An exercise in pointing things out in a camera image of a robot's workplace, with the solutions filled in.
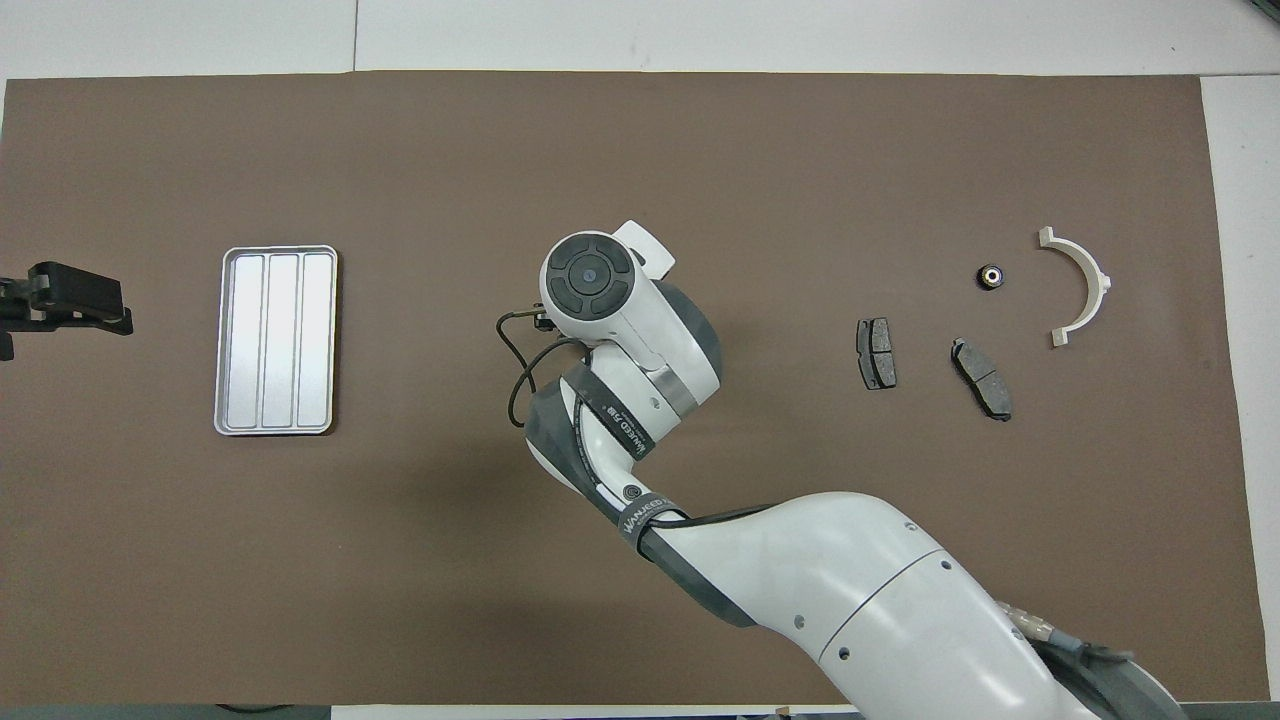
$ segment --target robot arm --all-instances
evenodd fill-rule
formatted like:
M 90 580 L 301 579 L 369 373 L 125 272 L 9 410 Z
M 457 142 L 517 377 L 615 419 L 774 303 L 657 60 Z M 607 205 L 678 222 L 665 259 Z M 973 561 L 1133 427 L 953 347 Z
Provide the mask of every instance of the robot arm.
M 800 646 L 870 720 L 1120 717 L 1078 700 L 1016 619 L 881 500 L 829 492 L 690 519 L 635 478 L 722 377 L 716 332 L 662 281 L 673 263 L 634 222 L 547 256 L 545 313 L 590 352 L 534 397 L 525 436 L 543 468 L 707 610 Z

